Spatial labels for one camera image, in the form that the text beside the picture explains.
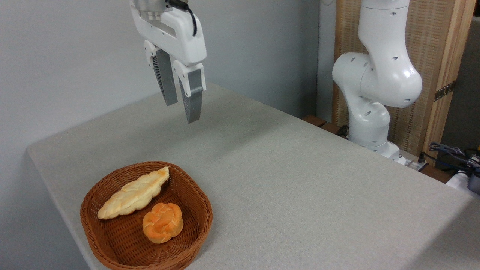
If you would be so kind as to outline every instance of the bread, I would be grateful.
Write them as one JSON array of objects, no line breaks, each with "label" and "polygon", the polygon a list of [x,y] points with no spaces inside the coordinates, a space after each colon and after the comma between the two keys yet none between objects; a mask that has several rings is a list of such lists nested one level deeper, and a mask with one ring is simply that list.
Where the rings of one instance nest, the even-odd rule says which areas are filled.
[{"label": "bread", "polygon": [[168,178],[168,167],[140,176],[112,195],[100,208],[97,217],[107,220],[144,208],[153,197],[160,194],[160,187]]},{"label": "bread", "polygon": [[143,220],[144,234],[156,244],[164,243],[177,236],[183,229],[183,219],[178,205],[156,204]]}]

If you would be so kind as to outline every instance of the bread loaf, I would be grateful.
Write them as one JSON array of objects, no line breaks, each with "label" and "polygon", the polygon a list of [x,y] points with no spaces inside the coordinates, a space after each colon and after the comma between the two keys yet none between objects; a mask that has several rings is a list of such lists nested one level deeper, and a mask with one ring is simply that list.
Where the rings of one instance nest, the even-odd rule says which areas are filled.
[{"label": "bread loaf", "polygon": [[107,220],[144,208],[153,197],[160,194],[160,187],[168,177],[168,167],[164,167],[124,185],[120,191],[105,202],[98,211],[97,217]]}]

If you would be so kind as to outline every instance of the orange bread roll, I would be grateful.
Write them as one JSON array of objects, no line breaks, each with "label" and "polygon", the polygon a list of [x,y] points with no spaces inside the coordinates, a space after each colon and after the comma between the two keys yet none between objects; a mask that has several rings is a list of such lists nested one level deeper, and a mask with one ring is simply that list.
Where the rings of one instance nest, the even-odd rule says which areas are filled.
[{"label": "orange bread roll", "polygon": [[150,241],[156,244],[164,243],[183,229],[180,207],[173,203],[156,204],[152,211],[144,216],[142,226]]}]

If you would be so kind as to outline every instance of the brown basket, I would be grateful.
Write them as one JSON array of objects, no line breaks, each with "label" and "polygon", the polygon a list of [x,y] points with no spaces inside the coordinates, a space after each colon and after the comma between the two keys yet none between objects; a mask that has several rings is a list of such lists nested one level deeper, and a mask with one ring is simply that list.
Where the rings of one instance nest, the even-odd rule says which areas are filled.
[{"label": "brown basket", "polygon": [[[170,166],[170,178],[160,194],[144,209],[110,220],[97,218],[98,210],[123,185],[138,177]],[[174,203],[182,211],[183,229],[162,244],[154,244],[144,235],[142,221],[157,203]],[[111,172],[85,196],[80,219],[90,248],[106,267],[123,269],[185,269],[197,256],[212,225],[212,206],[199,186],[178,166],[150,161]]]}]

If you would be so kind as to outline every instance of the wall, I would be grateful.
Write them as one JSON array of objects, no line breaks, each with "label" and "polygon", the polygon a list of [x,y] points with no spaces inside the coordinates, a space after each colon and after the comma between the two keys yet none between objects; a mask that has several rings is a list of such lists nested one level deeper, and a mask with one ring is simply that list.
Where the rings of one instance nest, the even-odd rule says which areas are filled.
[{"label": "wall", "polygon": [[[295,116],[315,112],[317,0],[190,5],[207,80]],[[0,37],[0,268],[86,269],[25,149],[157,93],[143,40],[127,0],[2,0]]]},{"label": "wall", "polygon": [[335,56],[336,0],[322,0],[320,4],[318,36],[317,116],[332,121],[333,77]]}]

